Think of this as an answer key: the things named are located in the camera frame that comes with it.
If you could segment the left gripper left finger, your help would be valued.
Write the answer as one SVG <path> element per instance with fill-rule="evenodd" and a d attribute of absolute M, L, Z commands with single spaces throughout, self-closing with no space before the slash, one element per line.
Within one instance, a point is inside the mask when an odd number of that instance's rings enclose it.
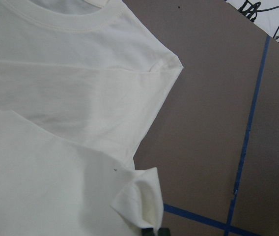
<path fill-rule="evenodd" d="M 142 236 L 154 236 L 154 229 L 153 228 L 145 228 L 141 229 Z"/>

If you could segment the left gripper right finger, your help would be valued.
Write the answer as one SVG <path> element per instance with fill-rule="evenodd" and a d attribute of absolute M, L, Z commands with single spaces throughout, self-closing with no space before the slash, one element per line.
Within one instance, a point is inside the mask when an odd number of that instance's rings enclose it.
<path fill-rule="evenodd" d="M 171 232 L 169 228 L 161 227 L 158 230 L 158 236 L 171 236 Z"/>

